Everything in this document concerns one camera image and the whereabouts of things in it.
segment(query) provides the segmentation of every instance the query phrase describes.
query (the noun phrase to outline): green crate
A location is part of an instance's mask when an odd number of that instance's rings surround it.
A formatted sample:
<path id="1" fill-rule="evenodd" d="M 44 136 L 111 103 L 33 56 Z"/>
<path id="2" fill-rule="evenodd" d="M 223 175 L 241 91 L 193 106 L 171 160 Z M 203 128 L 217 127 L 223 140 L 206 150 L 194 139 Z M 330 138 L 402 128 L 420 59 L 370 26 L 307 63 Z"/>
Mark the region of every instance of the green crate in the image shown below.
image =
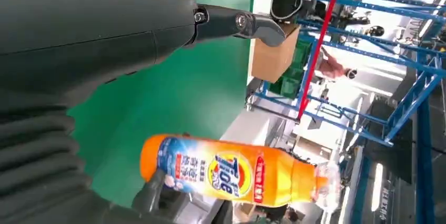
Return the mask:
<path id="1" fill-rule="evenodd" d="M 308 61 L 311 52 L 311 43 L 298 41 L 294 51 L 291 68 L 302 69 Z"/>
<path id="2" fill-rule="evenodd" d="M 303 70 L 288 68 L 281 78 L 282 87 L 280 94 L 284 97 L 295 99 L 302 83 Z"/>
<path id="3" fill-rule="evenodd" d="M 297 91 L 299 90 L 300 85 L 296 84 L 290 78 L 283 78 L 282 89 L 280 90 L 280 95 L 289 98 L 295 99 L 297 96 Z"/>
<path id="4" fill-rule="evenodd" d="M 280 95 L 280 92 L 282 90 L 282 81 L 283 81 L 283 78 L 280 77 L 275 83 L 270 83 L 269 87 L 268 87 L 268 91 Z"/>

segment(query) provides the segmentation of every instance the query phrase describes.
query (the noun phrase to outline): blue metal shelf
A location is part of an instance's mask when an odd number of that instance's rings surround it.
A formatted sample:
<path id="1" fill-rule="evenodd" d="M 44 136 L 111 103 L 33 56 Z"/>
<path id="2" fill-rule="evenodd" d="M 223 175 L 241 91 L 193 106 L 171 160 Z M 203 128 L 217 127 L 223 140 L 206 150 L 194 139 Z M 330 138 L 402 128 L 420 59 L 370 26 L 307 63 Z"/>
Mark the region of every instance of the blue metal shelf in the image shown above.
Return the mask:
<path id="1" fill-rule="evenodd" d="M 398 7 L 386 7 L 376 4 L 363 3 L 361 1 L 354 0 L 336 0 L 336 3 L 362 7 L 372 9 L 375 11 L 382 11 L 391 14 L 398 14 L 403 16 L 409 16 L 417 19 L 427 20 L 429 26 L 428 30 L 423 37 L 418 37 L 420 45 L 430 44 L 433 38 L 435 38 L 444 27 L 446 23 L 446 5 L 444 3 L 425 3 L 419 0 L 382 0 L 390 1 L 400 4 L 406 4 L 410 6 L 398 6 Z M 298 24 L 302 25 L 301 33 L 299 35 L 300 40 L 305 40 L 312 43 L 312 49 L 308 58 L 308 63 L 313 62 L 318 54 L 315 52 L 316 43 L 319 40 L 310 34 L 318 32 L 322 25 L 306 20 L 298 20 Z M 335 42 L 325 42 L 322 44 L 326 46 L 343 49 L 352 53 L 365 55 L 368 57 L 384 60 L 394 64 L 404 65 L 417 70 L 417 80 L 407 92 L 405 97 L 398 103 L 396 109 L 387 119 L 376 118 L 371 115 L 362 114 L 356 112 L 354 109 L 338 106 L 325 99 L 314 97 L 303 93 L 303 86 L 310 81 L 310 73 L 307 70 L 304 74 L 301 88 L 297 95 L 297 104 L 290 105 L 286 103 L 283 97 L 271 97 L 267 93 L 268 83 L 265 83 L 261 87 L 261 91 L 255 93 L 259 98 L 269 100 L 273 103 L 283 105 L 289 109 L 299 111 L 301 104 L 305 105 L 309 102 L 318 102 L 319 106 L 315 113 L 307 110 L 303 111 L 303 114 L 308 115 L 314 119 L 322 120 L 327 123 L 333 124 L 339 128 L 345 129 L 355 134 L 355 137 L 362 136 L 366 139 L 376 141 L 385 146 L 392 146 L 392 139 L 396 136 L 402 126 L 415 115 L 417 121 L 417 223 L 434 223 L 434 205 L 433 205 L 433 183 L 432 183 L 432 163 L 431 163 L 431 136 L 430 136 L 430 121 L 429 121 L 429 101 L 428 97 L 435 87 L 441 82 L 442 78 L 446 77 L 446 70 L 441 65 L 442 59 L 446 58 L 445 52 L 439 52 L 427 47 L 414 46 L 401 44 L 385 40 L 378 37 L 371 37 L 359 33 L 348 32 L 346 30 L 328 27 L 327 32 L 331 34 L 340 34 L 348 37 L 356 37 L 359 39 L 367 40 L 377 47 L 383 49 L 387 54 L 372 53 L 365 50 L 360 50 L 354 47 L 349 47 L 344 44 Z M 415 52 L 416 59 L 411 59 L 404 55 L 398 55 L 393 52 L 393 47 L 399 46 L 402 49 Z M 354 116 L 358 116 L 362 125 L 368 123 L 374 123 L 382 126 L 381 135 L 373 135 L 366 130 L 365 127 L 346 126 L 336 121 L 332 121 L 325 118 L 323 114 L 335 116 L 336 118 L 345 117 L 348 120 L 353 121 Z M 299 122 L 296 118 L 291 118 L 295 122 Z"/>

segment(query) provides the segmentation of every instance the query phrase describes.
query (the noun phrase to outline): red pole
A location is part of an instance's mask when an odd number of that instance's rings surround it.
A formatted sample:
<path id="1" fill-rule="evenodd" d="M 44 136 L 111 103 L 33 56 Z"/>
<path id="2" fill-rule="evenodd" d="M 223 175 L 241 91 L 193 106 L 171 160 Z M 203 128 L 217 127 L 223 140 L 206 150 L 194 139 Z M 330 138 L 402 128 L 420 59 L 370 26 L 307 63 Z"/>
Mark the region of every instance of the red pole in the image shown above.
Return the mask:
<path id="1" fill-rule="evenodd" d="M 320 47 L 323 42 L 323 37 L 325 36 L 325 33 L 327 32 L 328 23 L 330 22 L 331 13 L 333 13 L 333 8 L 334 8 L 335 4 L 336 4 L 336 0 L 330 0 L 330 3 L 328 4 L 328 10 L 327 10 L 327 13 L 325 14 L 325 19 L 323 20 L 323 25 L 322 25 L 321 33 L 319 36 L 319 40 L 318 40 L 318 43 L 316 44 L 315 55 L 313 57 L 313 61 L 311 62 L 311 65 L 309 68 L 310 74 L 308 75 L 307 82 L 305 83 L 305 87 L 303 88 L 303 96 L 301 97 L 299 113 L 297 115 L 298 120 L 300 120 L 300 118 L 302 117 L 303 111 L 305 110 L 305 107 L 306 107 L 306 106 L 303 106 L 302 104 L 304 104 L 305 100 L 307 99 L 307 94 L 308 94 L 308 89 L 310 87 L 311 79 L 313 78 L 313 74 L 315 73 L 315 67 L 316 67 L 316 62 L 318 60 L 318 56 L 319 56 L 319 50 L 320 50 Z"/>

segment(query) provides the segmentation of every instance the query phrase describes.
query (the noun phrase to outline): floor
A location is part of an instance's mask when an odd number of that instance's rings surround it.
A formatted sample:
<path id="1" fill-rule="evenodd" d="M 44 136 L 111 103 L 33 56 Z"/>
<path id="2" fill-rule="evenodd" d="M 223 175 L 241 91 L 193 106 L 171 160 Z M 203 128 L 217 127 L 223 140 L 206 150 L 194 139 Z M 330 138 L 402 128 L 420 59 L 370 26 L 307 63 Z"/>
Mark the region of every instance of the floor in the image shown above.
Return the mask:
<path id="1" fill-rule="evenodd" d="M 252 0 L 197 1 L 252 8 Z M 248 58 L 249 40 L 237 38 L 181 49 L 161 65 L 101 86 L 71 110 L 93 188 L 130 206 L 143 184 L 139 153 L 147 138 L 184 132 L 220 138 L 243 108 Z"/>

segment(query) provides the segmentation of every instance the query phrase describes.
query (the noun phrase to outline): black robotic arm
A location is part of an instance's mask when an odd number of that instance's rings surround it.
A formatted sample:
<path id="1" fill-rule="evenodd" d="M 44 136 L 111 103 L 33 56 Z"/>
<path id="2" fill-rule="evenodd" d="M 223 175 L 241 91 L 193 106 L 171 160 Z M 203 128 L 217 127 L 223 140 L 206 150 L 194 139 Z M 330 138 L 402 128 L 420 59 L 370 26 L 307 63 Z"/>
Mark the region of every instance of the black robotic arm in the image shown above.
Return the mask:
<path id="1" fill-rule="evenodd" d="M 148 213 L 156 195 L 132 210 L 89 189 L 67 110 L 99 85 L 186 45 L 236 36 L 277 46 L 285 39 L 268 18 L 195 0 L 0 4 L 0 223 L 169 223 Z M 145 186 L 149 193 L 159 191 L 156 179 Z"/>

